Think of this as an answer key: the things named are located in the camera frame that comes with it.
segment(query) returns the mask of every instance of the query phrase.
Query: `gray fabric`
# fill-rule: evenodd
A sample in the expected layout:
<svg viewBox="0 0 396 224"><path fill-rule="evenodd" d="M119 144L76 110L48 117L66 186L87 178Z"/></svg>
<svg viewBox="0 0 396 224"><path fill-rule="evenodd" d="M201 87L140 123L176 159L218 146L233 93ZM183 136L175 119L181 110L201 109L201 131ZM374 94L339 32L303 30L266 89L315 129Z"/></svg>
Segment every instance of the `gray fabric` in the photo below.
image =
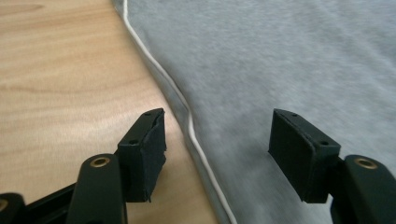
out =
<svg viewBox="0 0 396 224"><path fill-rule="evenodd" d="M128 20L187 99L194 130L238 223L331 223L301 203L268 154L274 108L305 117L396 174L396 2L128 0ZM122 0L114 0L122 14ZM148 61L222 223L188 135L188 109Z"/></svg>

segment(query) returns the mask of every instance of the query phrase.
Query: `black plastic part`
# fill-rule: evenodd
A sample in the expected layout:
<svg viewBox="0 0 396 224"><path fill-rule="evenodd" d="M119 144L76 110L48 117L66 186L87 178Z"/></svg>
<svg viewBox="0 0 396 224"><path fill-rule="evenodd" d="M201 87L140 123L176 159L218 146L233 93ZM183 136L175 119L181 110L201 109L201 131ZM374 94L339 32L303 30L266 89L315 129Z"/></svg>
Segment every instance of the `black plastic part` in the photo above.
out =
<svg viewBox="0 0 396 224"><path fill-rule="evenodd" d="M144 113L121 139L116 155L128 203L150 201L158 175L166 161L162 108Z"/></svg>
<svg viewBox="0 0 396 224"><path fill-rule="evenodd" d="M117 156L101 154L82 163L66 223L127 223Z"/></svg>
<svg viewBox="0 0 396 224"><path fill-rule="evenodd" d="M26 206L20 194L0 194L0 223L20 224L26 223Z"/></svg>
<svg viewBox="0 0 396 224"><path fill-rule="evenodd" d="M269 153L302 201L326 203L326 176L341 146L301 116L275 109Z"/></svg>
<svg viewBox="0 0 396 224"><path fill-rule="evenodd" d="M72 184L27 205L30 222L40 224L65 223L74 187L75 184Z"/></svg>
<svg viewBox="0 0 396 224"><path fill-rule="evenodd" d="M349 155L343 177L358 223L396 223L396 180L379 161Z"/></svg>
<svg viewBox="0 0 396 224"><path fill-rule="evenodd" d="M330 208L333 224L355 224L358 223L356 214L350 204L350 201L343 199L334 199Z"/></svg>

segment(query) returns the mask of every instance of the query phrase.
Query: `white piping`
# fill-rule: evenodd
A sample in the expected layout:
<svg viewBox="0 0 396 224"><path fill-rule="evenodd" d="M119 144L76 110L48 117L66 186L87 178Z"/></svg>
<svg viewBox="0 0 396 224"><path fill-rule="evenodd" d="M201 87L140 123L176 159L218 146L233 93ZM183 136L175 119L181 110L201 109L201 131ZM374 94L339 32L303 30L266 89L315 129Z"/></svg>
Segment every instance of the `white piping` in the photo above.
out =
<svg viewBox="0 0 396 224"><path fill-rule="evenodd" d="M125 22L125 25L126 25L128 31L131 33L131 35L134 38L134 40L136 41L137 45L142 49L143 53L154 64L154 66L162 73L163 77L168 80L169 84L176 91L176 93L177 93L178 97L180 98L181 102L183 103L183 105L186 106L186 108L189 112L189 115L188 115L189 126L188 127L189 127L190 139L191 139L193 145L195 146L195 148L197 149L199 156L201 157L202 164L204 165L207 173L209 174L209 179L212 182L213 187L219 196L219 200L220 200L225 212L227 213L227 216L230 219L230 222L232 224L237 224L235 216L233 215L233 211L231 210L231 207L228 204L223 191L221 190L218 180L216 179L215 174L213 173L213 170L210 167L209 162L207 161L206 155L205 155L204 151L202 150L202 148L201 148L200 144L198 143L198 140L195 136L194 123L192 120L192 113L191 113L190 106L186 101L186 98L184 97L183 93L181 93L180 89L177 87L175 81L169 76L169 74L161 67L161 65L150 54L150 52L143 44L140 37L137 35L134 28L132 28L131 24L129 23L129 21L128 21L128 0L123 0L123 12L122 13L123 13L123 17L122 17L123 21Z"/></svg>

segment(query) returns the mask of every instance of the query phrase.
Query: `wood grain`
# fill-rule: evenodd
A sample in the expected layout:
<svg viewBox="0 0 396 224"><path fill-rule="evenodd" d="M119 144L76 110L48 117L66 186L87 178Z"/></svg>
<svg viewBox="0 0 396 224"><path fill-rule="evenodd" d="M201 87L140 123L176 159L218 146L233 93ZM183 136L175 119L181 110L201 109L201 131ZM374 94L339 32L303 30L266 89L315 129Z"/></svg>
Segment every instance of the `wood grain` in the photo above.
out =
<svg viewBox="0 0 396 224"><path fill-rule="evenodd" d="M0 1L0 192L31 203L166 111L167 163L130 223L216 223L179 126L110 0Z"/></svg>

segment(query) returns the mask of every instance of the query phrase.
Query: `screw hole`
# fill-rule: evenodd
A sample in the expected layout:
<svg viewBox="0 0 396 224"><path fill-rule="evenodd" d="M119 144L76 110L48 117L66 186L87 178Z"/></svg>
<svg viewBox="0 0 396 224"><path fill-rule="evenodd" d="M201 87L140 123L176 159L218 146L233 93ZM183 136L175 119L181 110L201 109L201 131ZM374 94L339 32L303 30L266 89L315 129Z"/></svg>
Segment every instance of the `screw hole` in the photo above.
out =
<svg viewBox="0 0 396 224"><path fill-rule="evenodd" d="M99 157L96 158L95 160L91 161L91 166L98 168L102 166L106 166L110 162L110 159L107 157Z"/></svg>
<svg viewBox="0 0 396 224"><path fill-rule="evenodd" d="M373 163L372 161L366 160L364 158L357 158L355 160L355 162L359 166L364 167L366 169L374 170L374 169L378 168L378 166L375 163Z"/></svg>
<svg viewBox="0 0 396 224"><path fill-rule="evenodd" d="M129 141L129 144L131 144L132 146L137 146L139 144L139 141L134 139L134 140Z"/></svg>

